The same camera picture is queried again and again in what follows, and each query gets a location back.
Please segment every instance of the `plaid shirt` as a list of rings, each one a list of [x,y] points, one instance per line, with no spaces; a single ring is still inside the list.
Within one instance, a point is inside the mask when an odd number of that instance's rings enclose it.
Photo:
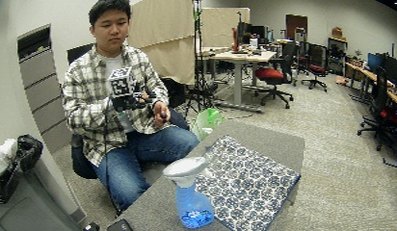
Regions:
[[[163,127],[153,122],[151,105],[155,101],[167,104],[167,91],[151,68],[146,54],[133,47],[121,47],[122,67],[131,66],[134,82],[145,92],[157,97],[143,109],[125,111],[137,132],[151,134]],[[65,74],[62,83],[62,105],[67,127],[83,138],[83,155],[99,165],[105,152],[126,144],[126,136],[106,90],[106,63],[95,52],[95,46],[75,59]]]

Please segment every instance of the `gray table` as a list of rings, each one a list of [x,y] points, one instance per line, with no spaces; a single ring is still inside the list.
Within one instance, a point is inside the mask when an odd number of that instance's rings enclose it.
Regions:
[[[226,120],[218,125],[187,156],[202,156],[206,146],[210,146],[215,139],[223,135],[230,136],[247,149],[266,155],[277,163],[301,173],[303,139],[231,120]],[[294,199],[295,188],[290,194],[291,200]],[[135,231],[187,230],[178,220],[174,195],[175,185],[161,176],[115,220],[125,218]],[[227,229],[214,220],[199,230]]]

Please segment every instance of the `man's hand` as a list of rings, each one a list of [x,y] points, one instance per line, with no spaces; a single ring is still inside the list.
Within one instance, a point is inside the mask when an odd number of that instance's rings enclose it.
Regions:
[[[154,103],[154,108],[151,109],[154,114],[154,124],[157,127],[162,127],[165,122],[170,121],[170,111],[165,103],[157,101]]]

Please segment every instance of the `spray bottle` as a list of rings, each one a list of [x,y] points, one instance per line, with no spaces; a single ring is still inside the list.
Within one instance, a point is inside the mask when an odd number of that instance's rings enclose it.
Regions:
[[[186,228],[198,228],[214,220],[214,208],[209,198],[195,191],[195,175],[211,176],[203,157],[186,157],[167,165],[162,174],[177,184],[175,203],[178,217]]]

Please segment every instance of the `gray cabinet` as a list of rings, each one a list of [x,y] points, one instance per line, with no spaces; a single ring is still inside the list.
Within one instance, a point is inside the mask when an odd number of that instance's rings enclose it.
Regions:
[[[48,153],[69,144],[71,133],[61,104],[48,25],[16,38],[20,80],[24,94]]]

